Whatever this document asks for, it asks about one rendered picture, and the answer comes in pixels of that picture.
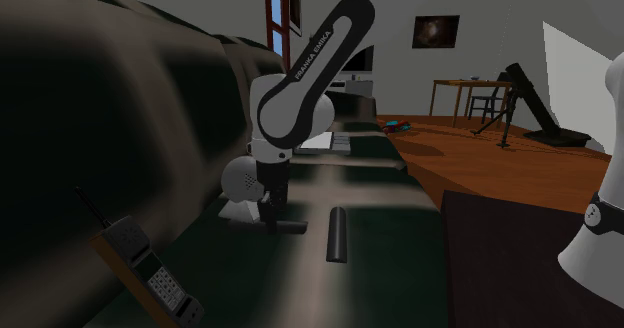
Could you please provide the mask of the black brick phone with antenna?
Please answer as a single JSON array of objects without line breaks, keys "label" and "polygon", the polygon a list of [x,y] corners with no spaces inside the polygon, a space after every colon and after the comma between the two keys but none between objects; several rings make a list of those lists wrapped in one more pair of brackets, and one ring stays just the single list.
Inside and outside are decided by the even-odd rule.
[{"label": "black brick phone with antenna", "polygon": [[189,295],[153,251],[151,241],[130,216],[110,222],[80,187],[75,192],[102,225],[89,245],[160,328],[199,328],[200,302]]}]

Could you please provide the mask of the dark sofa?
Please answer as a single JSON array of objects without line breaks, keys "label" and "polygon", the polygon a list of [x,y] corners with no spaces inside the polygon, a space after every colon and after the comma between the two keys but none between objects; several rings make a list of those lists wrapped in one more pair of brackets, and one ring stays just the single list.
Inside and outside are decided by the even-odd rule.
[{"label": "dark sofa", "polygon": [[[0,0],[0,328],[159,328],[89,246],[131,216],[203,306],[199,328],[450,328],[440,213],[364,97],[335,95],[347,156],[299,156],[285,219],[218,216],[250,137],[249,87],[282,60],[134,0]],[[326,261],[330,211],[346,263]]]}]

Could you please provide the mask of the grey remote control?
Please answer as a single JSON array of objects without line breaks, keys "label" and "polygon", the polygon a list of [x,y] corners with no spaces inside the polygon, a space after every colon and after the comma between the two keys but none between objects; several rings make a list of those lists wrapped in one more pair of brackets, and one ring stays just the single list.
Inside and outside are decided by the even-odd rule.
[{"label": "grey remote control", "polygon": [[349,155],[351,152],[350,137],[344,134],[333,133],[331,151],[340,155]]}]

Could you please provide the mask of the thick black cylinder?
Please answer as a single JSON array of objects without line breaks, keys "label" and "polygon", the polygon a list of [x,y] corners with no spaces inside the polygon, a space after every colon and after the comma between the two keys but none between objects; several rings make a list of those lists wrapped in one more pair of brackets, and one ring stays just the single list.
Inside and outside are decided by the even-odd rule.
[{"label": "thick black cylinder", "polygon": [[347,252],[347,217],[342,207],[334,207],[330,211],[326,261],[346,263]]}]

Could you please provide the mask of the narrow dark wall picture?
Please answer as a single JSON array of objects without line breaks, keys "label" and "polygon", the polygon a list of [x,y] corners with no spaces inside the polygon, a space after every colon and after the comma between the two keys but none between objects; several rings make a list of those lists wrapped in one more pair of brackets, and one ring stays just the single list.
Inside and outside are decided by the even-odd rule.
[{"label": "narrow dark wall picture", "polygon": [[289,20],[290,20],[290,29],[299,37],[302,36],[302,25],[301,25],[301,0],[289,0]]}]

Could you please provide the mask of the white tablet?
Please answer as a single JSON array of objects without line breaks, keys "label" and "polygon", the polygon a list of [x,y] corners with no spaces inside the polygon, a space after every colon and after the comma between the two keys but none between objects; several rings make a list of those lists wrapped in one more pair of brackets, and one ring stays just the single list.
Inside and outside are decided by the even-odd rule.
[{"label": "white tablet", "polygon": [[297,150],[301,153],[312,151],[326,151],[332,148],[333,133],[323,132],[313,138],[304,141],[297,147]]}]

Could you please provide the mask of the thin black cylinder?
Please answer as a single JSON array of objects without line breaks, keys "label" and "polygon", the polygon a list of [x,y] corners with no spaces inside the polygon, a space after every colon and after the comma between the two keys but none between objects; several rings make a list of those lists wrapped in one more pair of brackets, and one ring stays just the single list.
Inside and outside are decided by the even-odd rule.
[{"label": "thin black cylinder", "polygon": [[302,235],[307,231],[308,223],[305,221],[277,221],[274,226],[267,226],[264,222],[245,223],[230,220],[228,226],[237,231],[249,231],[261,234]]}]

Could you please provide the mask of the red framed window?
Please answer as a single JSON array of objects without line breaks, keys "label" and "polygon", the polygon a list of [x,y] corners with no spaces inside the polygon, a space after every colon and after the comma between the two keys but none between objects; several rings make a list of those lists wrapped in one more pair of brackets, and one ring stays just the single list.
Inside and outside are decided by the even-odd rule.
[{"label": "red framed window", "polygon": [[280,55],[284,68],[291,67],[289,0],[265,0],[267,46]]}]

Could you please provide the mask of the wooden table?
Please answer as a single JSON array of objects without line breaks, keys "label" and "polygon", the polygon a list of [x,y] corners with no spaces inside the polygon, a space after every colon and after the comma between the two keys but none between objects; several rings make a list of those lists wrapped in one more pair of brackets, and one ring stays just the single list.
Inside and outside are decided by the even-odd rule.
[{"label": "wooden table", "polygon": [[431,91],[431,101],[430,101],[430,108],[429,108],[430,116],[433,115],[436,92],[437,92],[437,87],[439,85],[451,86],[451,87],[457,88],[454,111],[453,111],[453,118],[452,118],[452,123],[451,123],[451,126],[455,127],[457,124],[458,110],[459,110],[459,104],[460,104],[460,100],[462,96],[462,90],[464,88],[469,89],[468,101],[466,103],[466,108],[464,110],[464,113],[467,114],[468,108],[470,105],[470,100],[472,99],[472,90],[474,88],[503,88],[504,95],[503,95],[502,107],[505,108],[506,99],[508,97],[509,91],[511,90],[512,83],[507,82],[507,81],[496,81],[496,80],[494,81],[491,81],[491,80],[434,80],[432,91]]}]

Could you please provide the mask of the dark chair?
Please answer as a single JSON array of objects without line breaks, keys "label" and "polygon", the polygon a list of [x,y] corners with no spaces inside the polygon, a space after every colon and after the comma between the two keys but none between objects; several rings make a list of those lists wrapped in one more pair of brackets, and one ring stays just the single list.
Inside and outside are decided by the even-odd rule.
[{"label": "dark chair", "polygon": [[[485,122],[485,118],[487,115],[490,116],[491,119],[494,118],[494,114],[497,112],[496,110],[496,102],[500,100],[498,96],[499,87],[495,87],[490,95],[486,96],[472,96],[470,101],[470,108],[468,112],[468,119],[472,118],[473,112],[475,110],[479,110],[482,112],[481,123]],[[482,107],[476,107],[475,103],[477,101],[483,101],[484,104]]]}]

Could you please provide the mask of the dark brown wall picture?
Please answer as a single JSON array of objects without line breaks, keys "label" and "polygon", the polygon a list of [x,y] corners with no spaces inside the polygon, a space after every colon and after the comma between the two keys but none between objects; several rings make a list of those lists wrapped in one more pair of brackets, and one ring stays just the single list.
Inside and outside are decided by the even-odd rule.
[{"label": "dark brown wall picture", "polygon": [[459,15],[417,16],[412,47],[416,49],[454,48]]}]

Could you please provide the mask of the white round speaker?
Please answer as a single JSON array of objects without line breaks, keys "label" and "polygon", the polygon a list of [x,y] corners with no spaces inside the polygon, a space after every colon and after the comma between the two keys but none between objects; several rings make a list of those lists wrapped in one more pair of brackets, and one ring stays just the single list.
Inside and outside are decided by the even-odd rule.
[{"label": "white round speaker", "polygon": [[220,218],[249,224],[260,221],[257,202],[264,197],[265,188],[258,180],[253,157],[230,161],[222,173],[221,186],[228,201],[218,214]]}]

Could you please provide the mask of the black leaning tube on base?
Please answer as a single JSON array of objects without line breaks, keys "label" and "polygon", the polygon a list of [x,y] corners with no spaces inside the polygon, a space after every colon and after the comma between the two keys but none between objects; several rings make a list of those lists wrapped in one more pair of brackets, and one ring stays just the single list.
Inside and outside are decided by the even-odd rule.
[{"label": "black leaning tube on base", "polygon": [[585,147],[591,136],[582,132],[561,128],[552,118],[534,85],[518,63],[510,64],[505,71],[510,76],[518,96],[522,98],[541,129],[524,136],[553,147]]}]

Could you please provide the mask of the black television on white stand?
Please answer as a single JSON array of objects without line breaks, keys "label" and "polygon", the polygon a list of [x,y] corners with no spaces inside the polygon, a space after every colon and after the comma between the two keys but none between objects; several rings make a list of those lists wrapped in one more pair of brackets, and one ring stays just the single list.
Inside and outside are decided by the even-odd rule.
[{"label": "black television on white stand", "polygon": [[355,54],[329,86],[330,91],[373,96],[374,47],[369,46]]}]

